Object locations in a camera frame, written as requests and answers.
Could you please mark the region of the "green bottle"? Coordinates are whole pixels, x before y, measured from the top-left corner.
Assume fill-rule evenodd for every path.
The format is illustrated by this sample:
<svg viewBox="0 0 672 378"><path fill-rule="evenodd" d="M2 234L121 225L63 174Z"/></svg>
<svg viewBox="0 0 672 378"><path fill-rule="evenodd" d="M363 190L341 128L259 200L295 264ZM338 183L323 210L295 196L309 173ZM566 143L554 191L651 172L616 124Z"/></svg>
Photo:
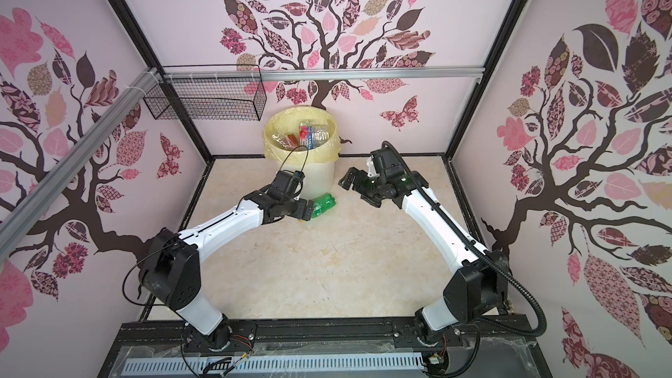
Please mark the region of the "green bottle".
<svg viewBox="0 0 672 378"><path fill-rule="evenodd" d="M311 217L311 219L315 219L323 215L336 206L336 201L332 194L323 194L317 199L312 199L312 201L315 202L315 208L313 211L313 217Z"/></svg>

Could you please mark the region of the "red yellow label bottle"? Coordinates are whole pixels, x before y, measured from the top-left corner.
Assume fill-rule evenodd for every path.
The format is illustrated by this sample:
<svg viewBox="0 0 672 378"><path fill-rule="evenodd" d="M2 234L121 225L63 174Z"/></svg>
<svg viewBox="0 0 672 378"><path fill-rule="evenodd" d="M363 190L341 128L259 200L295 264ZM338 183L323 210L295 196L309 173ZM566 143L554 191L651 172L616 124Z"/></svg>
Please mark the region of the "red yellow label bottle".
<svg viewBox="0 0 672 378"><path fill-rule="evenodd" d="M274 134L273 138L280 148L285 149L287 151L289 150L291 151L295 149L297 146L299 146L299 140L292 133Z"/></svg>

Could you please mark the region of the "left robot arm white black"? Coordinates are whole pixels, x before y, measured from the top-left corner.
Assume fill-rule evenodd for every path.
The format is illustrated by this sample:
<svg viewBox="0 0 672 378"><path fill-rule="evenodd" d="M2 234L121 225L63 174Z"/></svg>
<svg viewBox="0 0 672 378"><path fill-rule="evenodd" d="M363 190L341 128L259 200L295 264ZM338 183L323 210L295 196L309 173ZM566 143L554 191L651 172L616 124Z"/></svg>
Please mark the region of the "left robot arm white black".
<svg viewBox="0 0 672 378"><path fill-rule="evenodd" d="M203 224L173 233L161 230L138 264L138 280L153 297L178 314L210 347L229 342L229 319L202 290L201 264L244 233L284 218L309 221L314 202L301 194L302 171L278 171L273 182L243 196L233 208Z"/></svg>

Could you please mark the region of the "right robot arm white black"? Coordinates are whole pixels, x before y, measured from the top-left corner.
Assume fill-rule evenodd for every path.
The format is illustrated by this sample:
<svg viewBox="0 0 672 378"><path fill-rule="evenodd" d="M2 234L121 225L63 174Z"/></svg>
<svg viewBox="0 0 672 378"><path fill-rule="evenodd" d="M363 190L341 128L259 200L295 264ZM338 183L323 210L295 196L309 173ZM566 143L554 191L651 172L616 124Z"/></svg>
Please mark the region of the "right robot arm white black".
<svg viewBox="0 0 672 378"><path fill-rule="evenodd" d="M505 301L509 290L509 281L502 276L508 267L506 257L472 238L439 202L427 180L389 145L371 152L365 170L349 168L339 186L360 194L375 208L383 201L394 202L423 229L443 257L451 279L442 296L416 315L426 331L469 324Z"/></svg>

